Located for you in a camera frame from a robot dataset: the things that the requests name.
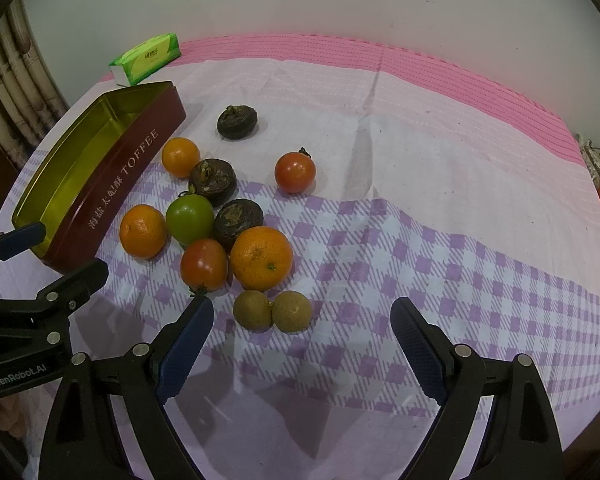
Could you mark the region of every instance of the tablecloth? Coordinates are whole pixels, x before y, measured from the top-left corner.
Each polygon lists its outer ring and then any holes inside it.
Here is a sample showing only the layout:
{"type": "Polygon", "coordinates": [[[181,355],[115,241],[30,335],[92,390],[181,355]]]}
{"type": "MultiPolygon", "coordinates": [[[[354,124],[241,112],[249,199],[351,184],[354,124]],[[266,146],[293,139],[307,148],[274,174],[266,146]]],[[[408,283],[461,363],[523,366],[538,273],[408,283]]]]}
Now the tablecloth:
{"type": "MultiPolygon", "coordinates": [[[[389,327],[400,296],[483,356],[531,355],[563,447],[580,433],[600,408],[600,202],[557,116],[448,62],[365,41],[233,36],[187,42],[182,53],[147,81],[174,82],[187,111],[175,135],[228,160],[238,194],[290,239],[294,268],[270,295],[298,290],[314,310],[304,333],[253,334],[232,318],[235,280],[210,295],[214,327],[166,405],[208,479],[397,478],[437,411],[389,327]],[[256,108],[255,134],[218,135],[229,104],[256,108]],[[300,147],[316,182],[288,196],[273,168],[300,147]]],[[[115,87],[95,84],[51,130],[0,212],[1,231],[53,143],[115,87]]],[[[129,208],[164,212],[185,187],[158,156],[136,183],[98,252],[109,280],[72,315],[74,351],[122,354],[186,306],[177,243],[140,262],[118,241],[129,208]]],[[[0,264],[0,297],[33,298],[56,277],[21,254],[0,264]]],[[[22,394],[26,478],[36,477],[56,388],[22,394]]],[[[470,468],[489,406],[483,399],[455,478],[470,468]]],[[[123,403],[114,407],[135,473],[151,478],[123,403]]]]}

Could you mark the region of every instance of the orange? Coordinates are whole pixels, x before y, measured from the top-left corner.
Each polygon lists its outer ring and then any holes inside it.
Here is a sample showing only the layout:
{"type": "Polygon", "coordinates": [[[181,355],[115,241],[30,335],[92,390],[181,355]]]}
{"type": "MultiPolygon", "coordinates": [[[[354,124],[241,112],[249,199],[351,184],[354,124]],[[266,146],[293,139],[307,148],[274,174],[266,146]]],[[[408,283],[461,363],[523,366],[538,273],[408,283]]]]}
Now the orange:
{"type": "Polygon", "coordinates": [[[229,258],[236,279],[246,290],[267,290],[286,278],[294,254],[280,231],[258,226],[240,233],[229,258]]]}
{"type": "Polygon", "coordinates": [[[184,137],[168,140],[162,149],[164,169],[177,178],[187,178],[199,162],[200,150],[193,142],[184,137]]]}
{"type": "Polygon", "coordinates": [[[132,207],[120,222],[122,248],[136,258],[153,258],[167,243],[167,236],[164,216],[147,204],[132,207]]]}

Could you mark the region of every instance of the metal screw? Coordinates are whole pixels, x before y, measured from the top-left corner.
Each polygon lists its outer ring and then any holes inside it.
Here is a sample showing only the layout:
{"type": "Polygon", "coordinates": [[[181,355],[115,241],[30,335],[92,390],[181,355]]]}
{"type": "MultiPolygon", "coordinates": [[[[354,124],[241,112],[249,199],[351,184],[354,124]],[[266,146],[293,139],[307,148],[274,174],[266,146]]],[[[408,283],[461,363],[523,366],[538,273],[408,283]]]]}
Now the metal screw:
{"type": "Polygon", "coordinates": [[[71,362],[74,365],[81,365],[86,358],[87,358],[87,356],[83,352],[78,352],[76,355],[74,355],[71,358],[71,362]]]}
{"type": "Polygon", "coordinates": [[[460,357],[469,357],[471,355],[471,349],[467,345],[456,346],[456,354],[460,357]]]}
{"type": "Polygon", "coordinates": [[[58,332],[49,332],[49,335],[46,336],[46,342],[50,345],[57,345],[61,339],[58,332]]]}
{"type": "Polygon", "coordinates": [[[140,344],[134,346],[134,349],[132,350],[134,355],[138,356],[138,357],[142,357],[143,355],[146,355],[148,351],[149,351],[149,345],[147,343],[140,343],[140,344]]]}
{"type": "Polygon", "coordinates": [[[533,359],[526,354],[520,354],[518,356],[518,362],[523,366],[531,366],[533,364],[533,359]]]}

